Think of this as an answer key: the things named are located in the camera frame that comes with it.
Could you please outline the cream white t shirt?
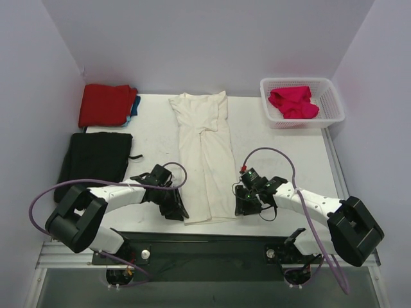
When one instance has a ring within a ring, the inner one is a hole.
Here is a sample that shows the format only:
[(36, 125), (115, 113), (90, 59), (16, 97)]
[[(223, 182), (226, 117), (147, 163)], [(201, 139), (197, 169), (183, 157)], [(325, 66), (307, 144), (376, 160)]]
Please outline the cream white t shirt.
[(235, 216), (232, 185), (236, 167), (225, 92), (169, 100), (179, 127), (180, 163), (188, 177), (181, 188), (188, 212), (185, 225), (231, 221)]

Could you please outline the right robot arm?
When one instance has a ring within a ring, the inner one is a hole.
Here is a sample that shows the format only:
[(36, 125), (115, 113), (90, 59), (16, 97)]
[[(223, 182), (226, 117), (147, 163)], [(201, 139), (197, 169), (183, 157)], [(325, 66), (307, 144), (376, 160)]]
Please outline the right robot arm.
[(235, 215), (260, 214), (273, 208), (292, 210), (325, 226), (331, 243), (324, 246), (327, 253), (336, 254), (346, 263), (360, 267), (381, 243), (385, 234), (369, 209), (354, 196), (346, 200), (321, 196), (301, 189), (275, 176), (259, 176), (255, 169), (240, 171), (240, 184), (235, 186)]

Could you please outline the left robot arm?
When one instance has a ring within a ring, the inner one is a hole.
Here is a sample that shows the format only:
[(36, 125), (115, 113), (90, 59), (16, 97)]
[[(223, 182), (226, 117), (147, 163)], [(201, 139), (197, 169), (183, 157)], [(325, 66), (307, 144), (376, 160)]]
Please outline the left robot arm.
[(87, 248), (107, 253), (115, 264), (130, 256), (127, 240), (112, 228), (101, 226), (106, 213), (131, 204), (154, 203), (162, 216), (183, 221), (189, 217), (179, 189), (173, 186), (166, 166), (155, 165), (151, 172), (104, 187), (70, 187), (45, 224), (46, 231), (80, 253)]

